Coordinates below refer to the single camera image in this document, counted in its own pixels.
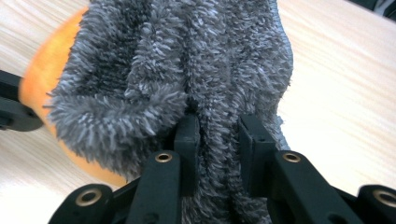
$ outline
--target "fuzzy gray fabric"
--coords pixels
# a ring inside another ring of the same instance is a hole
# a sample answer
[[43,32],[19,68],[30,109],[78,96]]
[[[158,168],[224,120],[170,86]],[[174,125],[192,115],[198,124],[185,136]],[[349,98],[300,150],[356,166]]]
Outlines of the fuzzy gray fabric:
[[97,0],[80,23],[49,119],[79,156],[127,179],[193,102],[199,186],[183,223],[269,223],[242,190],[237,120],[255,114],[288,149],[276,115],[290,82],[290,43],[276,0]]

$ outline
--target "wooden table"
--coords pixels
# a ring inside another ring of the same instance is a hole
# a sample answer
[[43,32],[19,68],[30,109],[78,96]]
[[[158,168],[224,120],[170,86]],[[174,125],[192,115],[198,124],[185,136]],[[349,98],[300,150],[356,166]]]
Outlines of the wooden table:
[[[35,51],[87,0],[0,0],[0,69]],[[279,114],[290,147],[330,184],[396,189],[396,23],[343,0],[279,0],[294,72]],[[100,183],[42,128],[0,132],[0,223],[45,223],[74,189]]]

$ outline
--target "black plastic bracket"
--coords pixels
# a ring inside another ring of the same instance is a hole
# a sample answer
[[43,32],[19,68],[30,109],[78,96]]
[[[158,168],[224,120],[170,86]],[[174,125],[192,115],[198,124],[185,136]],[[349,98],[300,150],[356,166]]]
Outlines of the black plastic bracket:
[[90,184],[73,191],[53,214],[49,224],[110,223],[113,192],[106,185]]
[[361,187],[352,205],[364,223],[396,223],[396,190],[380,185]]
[[18,99],[21,78],[0,70],[0,129],[29,132],[38,129],[43,122],[35,112],[22,105]]
[[273,223],[363,223],[302,154],[278,151],[271,168]]
[[244,189],[250,197],[263,197],[269,191],[265,179],[270,179],[269,164],[276,152],[275,140],[253,115],[242,115],[238,127]]
[[173,151],[148,159],[132,202],[127,224],[181,222],[180,157]]
[[198,185],[198,147],[200,144],[198,118],[186,115],[177,124],[174,151],[181,158],[181,195],[192,196]]

